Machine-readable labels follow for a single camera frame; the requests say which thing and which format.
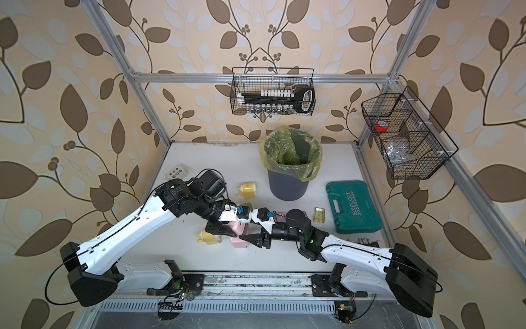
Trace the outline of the white button box in bag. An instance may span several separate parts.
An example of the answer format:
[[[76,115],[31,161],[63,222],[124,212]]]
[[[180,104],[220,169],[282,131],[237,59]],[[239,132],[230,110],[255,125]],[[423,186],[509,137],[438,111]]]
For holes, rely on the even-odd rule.
[[[167,181],[174,179],[181,179],[183,181],[187,181],[191,177],[193,171],[194,169],[192,167],[184,163],[178,163],[175,165],[174,168],[167,171],[165,179]]]

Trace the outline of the clear plastic bag in basket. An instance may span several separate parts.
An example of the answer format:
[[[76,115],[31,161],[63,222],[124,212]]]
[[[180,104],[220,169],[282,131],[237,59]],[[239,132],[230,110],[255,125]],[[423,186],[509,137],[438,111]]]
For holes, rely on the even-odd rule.
[[[410,140],[407,137],[390,137],[385,142],[386,155],[393,166],[401,165],[412,160]]]

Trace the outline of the grey trash bin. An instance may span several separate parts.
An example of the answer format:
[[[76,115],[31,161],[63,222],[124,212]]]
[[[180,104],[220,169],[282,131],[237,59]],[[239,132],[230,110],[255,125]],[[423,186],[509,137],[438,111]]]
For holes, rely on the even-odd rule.
[[[291,202],[304,196],[309,182],[302,182],[289,175],[267,170],[271,193],[279,200]]]

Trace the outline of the yellow-green bin liner bag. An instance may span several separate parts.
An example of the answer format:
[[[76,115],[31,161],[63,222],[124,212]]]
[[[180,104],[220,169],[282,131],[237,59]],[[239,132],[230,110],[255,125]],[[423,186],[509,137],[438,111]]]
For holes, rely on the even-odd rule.
[[[312,134],[280,126],[261,141],[259,154],[262,165],[269,171],[310,182],[321,169],[323,149]]]

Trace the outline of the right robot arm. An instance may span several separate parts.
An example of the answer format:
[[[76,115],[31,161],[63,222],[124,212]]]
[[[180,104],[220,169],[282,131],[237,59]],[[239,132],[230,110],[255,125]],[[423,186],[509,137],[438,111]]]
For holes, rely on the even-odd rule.
[[[394,297],[401,306],[422,317],[433,315],[437,293],[442,291],[437,272],[407,245],[376,248],[345,241],[312,225],[304,211],[285,215],[267,208],[239,206],[236,216],[261,227],[258,234],[240,238],[258,248],[274,240],[293,241],[298,253],[311,261],[334,264],[336,294],[359,291]]]

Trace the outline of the socket set in basket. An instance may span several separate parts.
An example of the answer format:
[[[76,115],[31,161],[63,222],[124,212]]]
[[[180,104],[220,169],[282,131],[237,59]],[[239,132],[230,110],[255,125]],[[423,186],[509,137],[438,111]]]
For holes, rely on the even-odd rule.
[[[316,104],[315,88],[293,86],[291,89],[232,93],[231,111],[235,115],[311,115]]]

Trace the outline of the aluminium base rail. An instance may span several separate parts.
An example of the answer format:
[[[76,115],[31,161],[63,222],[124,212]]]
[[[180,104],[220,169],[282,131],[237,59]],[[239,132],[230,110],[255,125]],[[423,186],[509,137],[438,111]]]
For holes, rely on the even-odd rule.
[[[332,289],[336,278],[330,272],[181,272],[158,263],[126,264],[104,274],[75,271],[68,275],[68,280],[84,306],[96,305],[113,294],[166,297],[180,292],[187,300],[347,297],[347,293]]]

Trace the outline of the green pencil sharpener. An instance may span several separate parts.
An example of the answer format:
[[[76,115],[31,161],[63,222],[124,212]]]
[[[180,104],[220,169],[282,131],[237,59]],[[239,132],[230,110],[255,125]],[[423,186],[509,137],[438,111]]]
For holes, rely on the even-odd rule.
[[[248,212],[252,211],[253,210],[253,206],[250,202],[247,202],[247,203],[243,203],[241,204],[241,206],[247,210]]]

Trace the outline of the green plastic tool case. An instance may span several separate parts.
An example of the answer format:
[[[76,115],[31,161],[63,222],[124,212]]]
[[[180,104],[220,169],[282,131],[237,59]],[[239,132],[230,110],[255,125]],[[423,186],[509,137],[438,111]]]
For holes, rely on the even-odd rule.
[[[383,228],[366,182],[334,181],[325,190],[338,234],[374,233]]]

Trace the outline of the yellow sharpener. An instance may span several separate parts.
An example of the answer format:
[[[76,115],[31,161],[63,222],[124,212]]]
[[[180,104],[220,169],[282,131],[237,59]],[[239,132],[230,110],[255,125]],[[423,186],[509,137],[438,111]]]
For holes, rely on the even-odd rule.
[[[206,243],[207,245],[216,245],[222,242],[222,238],[219,235],[210,234],[205,230],[202,230],[198,235],[198,243]]]
[[[253,200],[256,197],[257,185],[254,182],[244,183],[238,187],[238,197],[246,200]]]

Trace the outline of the yellow shavings tray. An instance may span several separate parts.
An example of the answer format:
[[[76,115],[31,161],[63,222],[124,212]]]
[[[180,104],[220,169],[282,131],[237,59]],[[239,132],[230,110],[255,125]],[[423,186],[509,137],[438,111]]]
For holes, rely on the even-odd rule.
[[[315,208],[315,216],[314,216],[313,221],[315,223],[325,223],[326,218],[325,218],[325,209],[324,208],[320,208],[320,207],[316,207]]]

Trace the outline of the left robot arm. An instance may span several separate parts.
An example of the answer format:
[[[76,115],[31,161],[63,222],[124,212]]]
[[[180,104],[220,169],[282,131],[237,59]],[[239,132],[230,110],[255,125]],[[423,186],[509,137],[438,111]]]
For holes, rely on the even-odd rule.
[[[76,301],[83,307],[94,306],[123,288],[146,289],[153,296],[185,293],[184,276],[174,260],[136,270],[120,265],[119,260],[151,233],[183,215],[205,219],[210,234],[235,237],[228,223],[243,211],[228,199],[224,177],[215,169],[205,169],[187,181],[175,178],[161,183],[116,226],[85,243],[61,247],[62,265]]]

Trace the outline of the pink shavings tray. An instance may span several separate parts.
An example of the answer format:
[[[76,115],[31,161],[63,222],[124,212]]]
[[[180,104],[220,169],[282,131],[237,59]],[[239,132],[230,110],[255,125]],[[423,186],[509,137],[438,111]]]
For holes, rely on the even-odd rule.
[[[286,212],[274,212],[274,218],[278,223],[286,223]]]

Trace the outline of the pink sharpener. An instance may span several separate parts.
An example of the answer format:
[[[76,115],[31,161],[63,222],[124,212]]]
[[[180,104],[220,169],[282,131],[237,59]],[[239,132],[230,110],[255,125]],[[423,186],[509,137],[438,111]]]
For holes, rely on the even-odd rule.
[[[234,248],[242,249],[242,248],[248,248],[251,244],[240,239],[239,237],[236,238],[230,238],[231,244]]]
[[[230,222],[228,223],[228,226],[234,231],[237,237],[245,234],[247,229],[247,224],[241,222]]]

